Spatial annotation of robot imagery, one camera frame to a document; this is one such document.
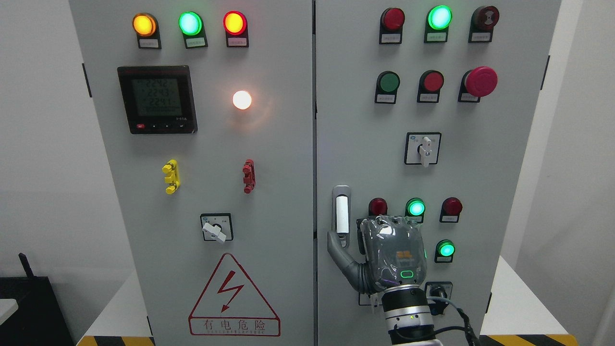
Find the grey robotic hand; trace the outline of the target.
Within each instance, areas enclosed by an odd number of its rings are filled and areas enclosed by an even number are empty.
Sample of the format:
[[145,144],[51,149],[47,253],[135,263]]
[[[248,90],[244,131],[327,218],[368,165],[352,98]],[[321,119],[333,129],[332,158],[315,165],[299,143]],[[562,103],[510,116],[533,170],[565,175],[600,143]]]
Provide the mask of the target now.
[[332,231],[327,234],[327,250],[360,294],[382,293],[398,285],[420,285],[428,273],[420,228],[418,222],[398,215],[358,219],[366,262],[358,263]]

